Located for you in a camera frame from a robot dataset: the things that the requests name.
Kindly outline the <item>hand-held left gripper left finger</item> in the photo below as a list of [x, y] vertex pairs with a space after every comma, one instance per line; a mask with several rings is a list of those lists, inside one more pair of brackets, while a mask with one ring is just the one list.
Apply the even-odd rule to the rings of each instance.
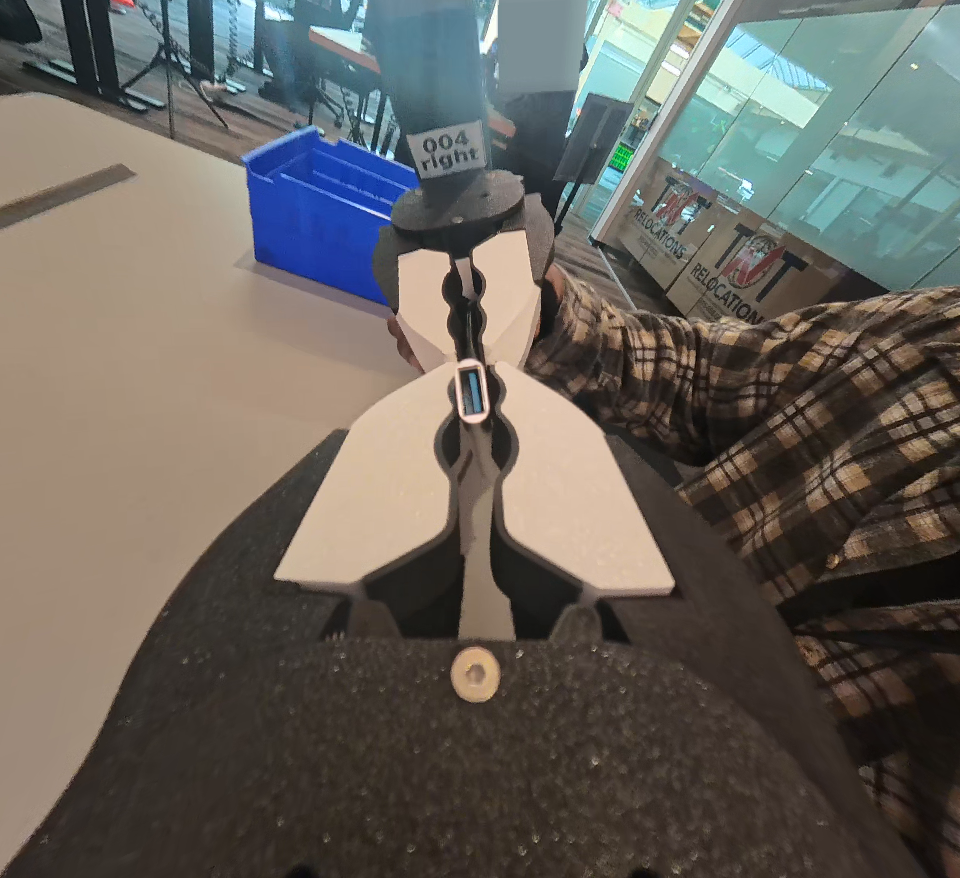
[[409, 637], [454, 637], [461, 618], [461, 420], [445, 364], [348, 431], [274, 578], [385, 605]]

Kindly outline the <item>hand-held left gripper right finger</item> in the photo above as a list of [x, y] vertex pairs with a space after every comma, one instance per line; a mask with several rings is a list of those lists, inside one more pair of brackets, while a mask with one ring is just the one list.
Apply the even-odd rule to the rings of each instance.
[[499, 361], [490, 569], [518, 640], [549, 637], [564, 611], [666, 598], [676, 581], [603, 429]]

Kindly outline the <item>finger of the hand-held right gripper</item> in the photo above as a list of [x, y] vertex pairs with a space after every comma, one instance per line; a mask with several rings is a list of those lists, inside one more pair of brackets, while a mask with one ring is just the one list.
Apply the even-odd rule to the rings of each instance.
[[501, 232], [476, 246], [472, 267], [482, 280], [479, 342], [489, 366], [524, 368], [539, 327], [541, 287], [525, 230]]
[[452, 262], [443, 252], [417, 249], [398, 257], [397, 321], [424, 373], [457, 362], [445, 284]]

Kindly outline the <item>blue plastic bin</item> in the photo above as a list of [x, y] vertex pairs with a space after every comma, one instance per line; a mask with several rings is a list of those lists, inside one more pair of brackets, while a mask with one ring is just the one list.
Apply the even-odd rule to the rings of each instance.
[[414, 170], [318, 127], [295, 130], [243, 157], [258, 263], [385, 305], [373, 260]]

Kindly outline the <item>person's right hand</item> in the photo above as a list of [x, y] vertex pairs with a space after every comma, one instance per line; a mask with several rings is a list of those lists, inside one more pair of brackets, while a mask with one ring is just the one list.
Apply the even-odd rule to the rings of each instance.
[[411, 368], [413, 368], [419, 375], [426, 374], [425, 369], [418, 360], [405, 333], [403, 332], [402, 325], [397, 315], [391, 315], [387, 319], [387, 328], [395, 342], [396, 350], [402, 360]]

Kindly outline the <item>white box with red logo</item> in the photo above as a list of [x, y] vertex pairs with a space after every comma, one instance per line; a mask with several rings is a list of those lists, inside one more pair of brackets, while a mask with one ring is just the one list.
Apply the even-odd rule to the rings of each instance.
[[668, 290], [710, 236], [721, 211], [715, 188], [657, 162], [621, 217], [617, 237], [639, 266]]
[[714, 227], [666, 297], [689, 320], [756, 325], [771, 315], [775, 293], [812, 261], [813, 252], [796, 236], [766, 221], [736, 219]]

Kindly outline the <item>black monitor on tripod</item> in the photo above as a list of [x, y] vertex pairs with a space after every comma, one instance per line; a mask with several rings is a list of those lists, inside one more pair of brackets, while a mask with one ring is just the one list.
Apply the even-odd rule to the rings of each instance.
[[555, 234], [560, 234], [573, 201], [585, 185], [594, 185], [603, 176], [616, 151], [635, 105], [596, 92], [586, 96], [568, 136], [553, 181], [571, 184], [570, 193], [554, 217]]

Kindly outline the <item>person's plaid shirt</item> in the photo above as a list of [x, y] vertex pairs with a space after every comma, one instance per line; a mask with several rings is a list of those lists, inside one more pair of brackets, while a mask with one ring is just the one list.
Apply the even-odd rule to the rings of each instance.
[[682, 494], [794, 633], [870, 798], [958, 876], [958, 397], [879, 398], [808, 432], [797, 402]]

